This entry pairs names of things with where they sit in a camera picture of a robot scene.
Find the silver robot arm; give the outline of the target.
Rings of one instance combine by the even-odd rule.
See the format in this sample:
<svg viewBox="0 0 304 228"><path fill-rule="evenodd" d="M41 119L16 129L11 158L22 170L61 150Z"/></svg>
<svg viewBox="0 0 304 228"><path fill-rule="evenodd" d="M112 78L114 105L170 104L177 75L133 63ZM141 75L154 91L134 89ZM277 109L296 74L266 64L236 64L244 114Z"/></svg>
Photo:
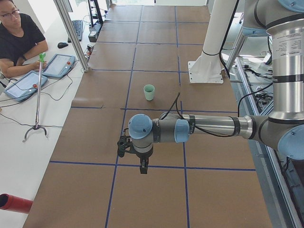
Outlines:
<svg viewBox="0 0 304 228"><path fill-rule="evenodd" d="M304 3L301 0L247 0L243 33L272 37L273 110L267 116L206 116L163 113L134 115L118 155L140 158L146 174L154 143L184 143L193 133L241 136L263 143L293 160L304 158Z"/></svg>

